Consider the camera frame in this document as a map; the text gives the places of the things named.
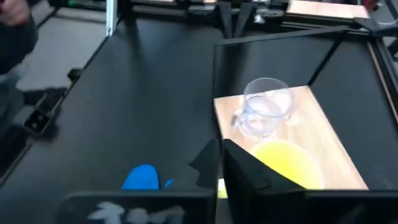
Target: yellow object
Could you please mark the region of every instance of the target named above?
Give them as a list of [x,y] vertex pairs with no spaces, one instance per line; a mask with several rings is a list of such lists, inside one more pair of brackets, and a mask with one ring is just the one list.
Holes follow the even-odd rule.
[[218,198],[228,198],[226,194],[225,182],[224,179],[218,179]]
[[283,140],[258,145],[253,156],[306,189],[323,189],[320,167],[300,146]]

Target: mug handle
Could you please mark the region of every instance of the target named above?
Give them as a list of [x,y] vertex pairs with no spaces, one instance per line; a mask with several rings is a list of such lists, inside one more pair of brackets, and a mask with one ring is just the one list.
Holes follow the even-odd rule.
[[234,114],[232,115],[231,119],[231,127],[233,129],[238,128],[240,125],[242,125],[246,121],[246,116],[243,116],[243,114],[248,113],[247,110],[244,109],[237,109]]

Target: wooden cutting board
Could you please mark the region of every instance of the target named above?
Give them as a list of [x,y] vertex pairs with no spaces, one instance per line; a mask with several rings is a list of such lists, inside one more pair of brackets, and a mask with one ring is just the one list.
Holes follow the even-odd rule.
[[[291,90],[295,98],[292,115],[267,140],[288,140],[309,152],[319,164],[325,189],[368,189],[311,89],[298,86]],[[243,95],[217,98],[214,104],[223,138],[252,152],[261,142],[231,127],[232,115],[242,107]]]

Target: person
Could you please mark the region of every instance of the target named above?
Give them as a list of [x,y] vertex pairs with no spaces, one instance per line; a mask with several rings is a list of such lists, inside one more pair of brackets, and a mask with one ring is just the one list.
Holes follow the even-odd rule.
[[37,39],[29,2],[0,0],[0,140],[24,104],[16,84],[26,71],[23,61]]

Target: floor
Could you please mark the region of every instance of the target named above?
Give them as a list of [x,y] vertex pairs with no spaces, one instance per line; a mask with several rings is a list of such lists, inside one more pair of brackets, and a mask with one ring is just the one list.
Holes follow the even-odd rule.
[[[32,8],[37,24],[51,12],[46,1]],[[83,67],[105,37],[104,13],[61,9],[57,15],[39,29],[36,48],[25,60],[27,73],[17,84],[21,90],[68,86],[68,72]]]

